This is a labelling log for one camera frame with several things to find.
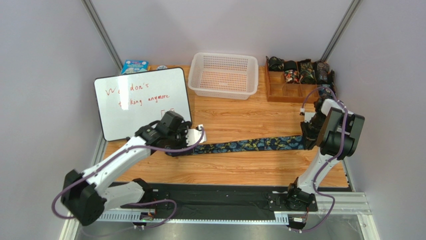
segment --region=gray floor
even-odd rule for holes
[[[310,215],[305,229],[314,226],[320,218]],[[104,235],[124,228],[131,223],[95,222],[84,228],[93,235]],[[80,234],[78,240],[94,239]],[[356,215],[331,215],[325,223],[309,233],[289,232],[285,225],[234,225],[234,224],[192,224],[168,223],[157,228],[128,230],[103,240],[363,240]]]

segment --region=cable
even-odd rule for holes
[[[57,210],[56,210],[56,202],[58,201],[58,199],[60,197],[62,197],[62,195],[64,195],[66,192],[68,192],[69,190],[71,190],[74,186],[86,181],[87,179],[91,178],[92,176],[94,176],[95,174],[97,174],[99,171],[101,171],[102,169],[104,169],[106,166],[108,166],[111,162],[113,162],[115,159],[117,159],[118,157],[120,157],[121,155],[123,155],[124,153],[127,153],[129,150],[132,149],[151,149],[151,150],[156,150],[156,151],[160,151],[160,152],[167,152],[167,153],[180,153],[180,152],[186,152],[188,150],[191,150],[193,148],[195,148],[198,144],[201,143],[201,141],[204,138],[204,134],[205,134],[205,130],[203,127],[201,127],[201,136],[199,138],[199,140],[192,146],[189,146],[187,148],[182,148],[182,149],[167,149],[167,148],[160,148],[160,147],[155,147],[155,146],[147,146],[147,145],[135,145],[135,146],[131,146],[127,149],[124,149],[122,151],[120,151],[119,153],[117,153],[116,155],[114,155],[113,157],[111,157],[105,164],[103,164],[102,166],[100,166],[98,169],[96,169],[94,172],[90,173],[89,175],[73,182],[72,184],[70,184],[69,186],[67,186],[66,188],[64,188],[60,193],[58,193],[58,195],[56,195],[52,201],[51,204],[51,210],[53,212],[53,214],[60,218],[60,219],[74,219],[75,216],[65,216],[60,214]]]
[[[178,205],[176,204],[176,202],[174,200],[164,199],[164,200],[144,202],[144,203],[127,204],[127,205],[130,205],[130,206],[144,207],[144,206],[149,206],[149,205],[153,205],[153,204],[161,204],[161,203],[172,203],[174,205],[173,212],[168,217],[166,217],[164,220],[162,220],[161,222],[156,223],[154,225],[149,225],[149,226],[144,226],[144,227],[138,227],[138,226],[126,227],[126,228],[123,228],[121,230],[114,231],[114,232],[104,234],[104,235],[92,235],[90,233],[85,232],[84,229],[82,228],[81,233],[84,234],[87,237],[90,237],[90,238],[105,238],[105,237],[110,237],[110,236],[113,236],[113,235],[116,235],[116,234],[120,234],[120,233],[128,231],[128,230],[132,230],[132,229],[152,229],[152,228],[159,227],[159,226],[165,224],[167,221],[169,221],[175,215],[176,210],[178,209]]]
[[[328,164],[331,162],[331,161],[333,161],[333,160],[335,160],[335,159],[337,159],[341,154],[342,154],[342,152],[343,152],[343,147],[344,147],[344,140],[345,140],[345,130],[346,130],[346,120],[348,119],[348,109],[346,108],[346,106],[341,102],[341,101],[339,101],[337,98],[336,98],[336,95],[334,94],[334,92],[330,89],[330,88],[328,88],[328,87],[326,87],[326,86],[320,86],[320,87],[317,87],[317,88],[315,88],[314,90],[312,90],[307,96],[306,96],[306,98],[305,98],[305,100],[303,101],[303,105],[302,105],[302,108],[305,106],[305,103],[306,103],[306,101],[307,101],[307,99],[308,99],[308,97],[312,94],[312,93],[314,93],[316,90],[318,90],[318,89],[322,89],[322,88],[324,88],[324,89],[328,89],[328,90],[330,90],[331,91],[331,93],[332,93],[332,96],[333,96],[333,98],[334,98],[334,100],[337,102],[337,104],[343,109],[343,111],[344,111],[344,115],[343,115],[343,123],[342,123],[342,125],[341,125],[341,136],[340,136],[340,147],[339,147],[339,150],[338,150],[338,153],[335,155],[335,156],[333,156],[333,157],[331,157],[330,159],[328,159],[326,162],[325,162],[325,164],[318,170],[318,172],[315,174],[315,176],[313,177],[313,190],[315,190],[315,193],[317,193],[318,195],[321,195],[321,196],[324,196],[324,197],[328,197],[328,198],[331,198],[332,199],[332,203],[331,203],[331,207],[330,207],[330,209],[328,210],[328,212],[327,212],[327,214],[324,216],[324,218],[317,224],[317,225],[315,225],[315,226],[313,226],[313,227],[311,227],[311,228],[309,228],[309,229],[306,229],[306,230],[301,230],[301,229],[291,229],[291,228],[289,228],[289,230],[291,230],[291,231],[294,231],[294,232],[296,232],[296,233],[309,233],[309,232],[312,232],[312,231],[315,231],[317,228],[319,228],[324,222],[325,222],[325,220],[329,217],[329,215],[330,215],[330,213],[332,212],[332,210],[333,210],[333,208],[334,208],[334,206],[335,206],[335,203],[336,203],[336,199],[335,199],[335,197],[334,196],[332,196],[332,195],[329,195],[329,194],[325,194],[325,193],[321,193],[321,192],[319,192],[318,191],[318,187],[316,186],[316,182],[317,182],[317,178],[318,178],[318,176],[320,175],[320,173],[328,166]]]

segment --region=patterned fabric strip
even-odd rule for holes
[[[270,150],[303,150],[303,136],[279,136],[248,139],[241,141],[231,141],[214,144],[200,144],[192,150],[181,153],[166,154],[172,157],[198,154],[219,154],[232,152],[249,151],[270,151]]]

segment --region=perforated basket bottom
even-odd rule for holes
[[[204,70],[199,85],[201,89],[247,92],[247,75]]]

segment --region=whiteboard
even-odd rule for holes
[[[103,137],[132,137],[149,123],[175,111],[192,122],[184,70],[180,67],[146,71],[94,81]]]
[[[352,0],[92,2],[122,62],[190,65],[207,52],[249,55],[263,65],[265,56],[320,59]]]

